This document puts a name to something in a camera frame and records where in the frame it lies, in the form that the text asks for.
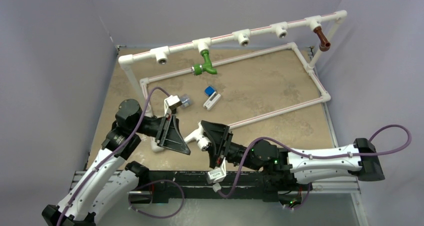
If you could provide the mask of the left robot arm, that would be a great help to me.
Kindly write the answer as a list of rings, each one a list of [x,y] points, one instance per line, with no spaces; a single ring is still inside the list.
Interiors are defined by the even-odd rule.
[[[128,163],[117,179],[108,183],[141,143],[139,134],[152,137],[160,148],[191,154],[175,115],[182,105],[180,98],[171,95],[163,102],[162,117],[148,116],[135,99],[120,103],[112,128],[91,166],[65,198],[42,211],[49,226],[94,226],[121,195],[148,187],[150,171],[138,162]]]

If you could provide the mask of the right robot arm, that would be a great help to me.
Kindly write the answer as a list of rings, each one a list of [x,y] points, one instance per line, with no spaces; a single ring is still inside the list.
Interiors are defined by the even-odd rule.
[[[357,138],[352,144],[327,149],[296,149],[283,146],[269,137],[260,137],[252,146],[232,141],[233,134],[225,124],[202,120],[203,135],[210,140],[210,168],[224,162],[265,175],[280,177],[288,190],[299,184],[335,177],[356,177],[363,182],[385,179],[375,146],[366,138]]]

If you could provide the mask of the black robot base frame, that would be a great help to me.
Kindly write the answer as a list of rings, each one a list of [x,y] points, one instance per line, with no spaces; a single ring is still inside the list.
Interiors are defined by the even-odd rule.
[[[311,190],[309,182],[295,178],[288,166],[274,159],[264,164],[244,162],[244,171],[227,171],[222,182],[207,183],[207,172],[150,170],[138,162],[130,162],[125,170],[136,176],[137,191],[149,191],[154,203],[167,203],[170,199],[236,199],[279,202],[297,207],[303,201],[302,193]]]

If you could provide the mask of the white water faucet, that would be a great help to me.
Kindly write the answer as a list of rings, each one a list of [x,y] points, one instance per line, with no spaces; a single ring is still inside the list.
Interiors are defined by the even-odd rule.
[[[209,140],[209,138],[204,135],[205,130],[201,122],[199,122],[197,125],[198,125],[198,128],[192,131],[188,136],[186,136],[184,138],[184,142],[188,144],[192,141],[195,141],[199,149],[202,152],[205,152],[209,149],[212,143]]]

